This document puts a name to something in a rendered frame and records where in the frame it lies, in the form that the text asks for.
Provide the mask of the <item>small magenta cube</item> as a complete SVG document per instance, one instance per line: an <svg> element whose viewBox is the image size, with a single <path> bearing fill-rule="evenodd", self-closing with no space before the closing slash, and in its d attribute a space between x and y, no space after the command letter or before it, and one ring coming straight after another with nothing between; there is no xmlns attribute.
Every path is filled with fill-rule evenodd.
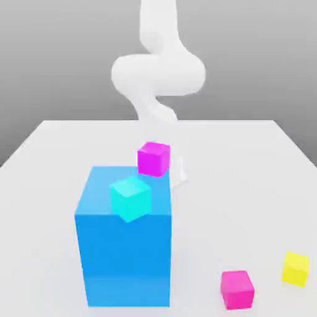
<svg viewBox="0 0 317 317"><path fill-rule="evenodd" d="M142 175L162 177L170 167L170 145L146 142L137 151L137 171Z"/></svg>

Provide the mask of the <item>small cyan cube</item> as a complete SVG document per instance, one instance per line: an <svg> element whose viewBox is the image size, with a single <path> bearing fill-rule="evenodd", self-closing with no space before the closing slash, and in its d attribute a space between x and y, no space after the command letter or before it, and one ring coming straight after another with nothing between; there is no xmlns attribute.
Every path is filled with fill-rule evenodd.
<svg viewBox="0 0 317 317"><path fill-rule="evenodd" d="M136 176L110 185L111 209L126 223L151 213L152 189Z"/></svg>

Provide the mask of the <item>small pink cube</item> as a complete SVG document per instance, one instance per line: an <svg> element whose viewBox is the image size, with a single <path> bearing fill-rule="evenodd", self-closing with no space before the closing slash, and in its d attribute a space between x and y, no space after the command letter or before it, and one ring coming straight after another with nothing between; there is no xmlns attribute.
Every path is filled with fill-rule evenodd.
<svg viewBox="0 0 317 317"><path fill-rule="evenodd" d="M254 299L254 286L246 271L224 271L220 292L227 310L249 309Z"/></svg>

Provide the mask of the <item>small yellow cube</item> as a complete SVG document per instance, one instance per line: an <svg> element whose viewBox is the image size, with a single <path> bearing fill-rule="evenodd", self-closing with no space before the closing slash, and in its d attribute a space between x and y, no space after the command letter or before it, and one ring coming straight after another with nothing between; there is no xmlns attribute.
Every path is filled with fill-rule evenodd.
<svg viewBox="0 0 317 317"><path fill-rule="evenodd" d="M282 282L305 287L309 268L309 257L293 252L286 252L282 268Z"/></svg>

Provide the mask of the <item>large blue box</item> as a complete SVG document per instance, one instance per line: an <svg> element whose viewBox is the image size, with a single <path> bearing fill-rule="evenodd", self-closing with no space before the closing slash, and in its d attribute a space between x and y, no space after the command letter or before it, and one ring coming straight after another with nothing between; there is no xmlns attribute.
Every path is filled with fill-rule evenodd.
<svg viewBox="0 0 317 317"><path fill-rule="evenodd" d="M152 212L130 223L111 210L110 185L136 176L152 189ZM169 306L172 245L170 175L134 166L94 166L75 214L87 303Z"/></svg>

